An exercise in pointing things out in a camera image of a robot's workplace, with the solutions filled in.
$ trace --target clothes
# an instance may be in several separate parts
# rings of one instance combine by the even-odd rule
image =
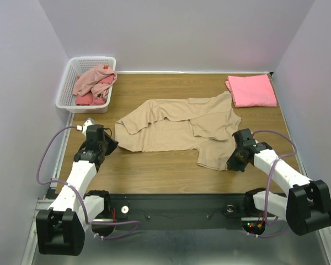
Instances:
[[[103,98],[95,98],[92,92],[88,92],[84,96],[77,95],[75,103],[78,106],[96,106],[96,105],[104,105],[105,101]]]
[[[151,99],[117,121],[115,140],[137,152],[199,151],[197,164],[226,170],[240,117],[229,92],[213,98]]]
[[[240,107],[277,107],[277,100],[267,75],[228,76],[228,90],[232,93],[234,104]]]
[[[81,75],[73,87],[72,94],[84,96],[91,91],[95,98],[106,100],[109,88],[116,79],[117,75],[113,69],[105,69],[104,65],[97,65]]]

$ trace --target wooden tabletop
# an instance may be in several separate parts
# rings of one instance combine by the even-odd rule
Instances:
[[[226,75],[118,75],[108,112],[102,114],[75,114],[73,125],[82,125],[87,118],[110,127],[153,98],[208,98],[226,91]],[[239,129],[276,130],[288,135],[279,107],[234,108],[242,118]],[[255,136],[266,141],[279,154],[291,153],[292,147],[278,135],[260,133]],[[71,131],[61,168],[60,179],[66,180],[73,155],[85,140],[80,132]],[[110,193],[243,193],[250,189],[266,187],[267,175],[248,165],[245,172],[215,171],[196,164],[196,150],[167,152],[130,152],[117,148],[102,164],[88,190],[107,190]],[[294,157],[286,162],[298,169]],[[280,188],[273,183],[273,192]]]

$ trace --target dark gray table front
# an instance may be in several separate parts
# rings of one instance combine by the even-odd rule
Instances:
[[[283,222],[266,234],[280,230]],[[238,230],[139,231],[119,240],[101,241],[86,233],[77,257],[36,255],[37,265],[304,265],[329,264],[318,233],[254,238]]]

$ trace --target wall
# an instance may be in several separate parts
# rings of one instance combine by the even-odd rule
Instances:
[[[273,71],[313,0],[40,0],[69,57],[119,71]]]
[[[316,0],[273,81],[307,174],[331,192],[331,0]]]
[[[67,120],[55,96],[67,56],[35,0],[0,1],[0,264],[20,264],[36,200],[40,156]],[[42,169],[48,180],[57,145]]]

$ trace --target beige garment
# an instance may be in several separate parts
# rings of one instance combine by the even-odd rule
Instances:
[[[117,121],[115,140],[133,152],[197,149],[198,165],[226,170],[240,122],[229,92],[213,98],[151,99]]]

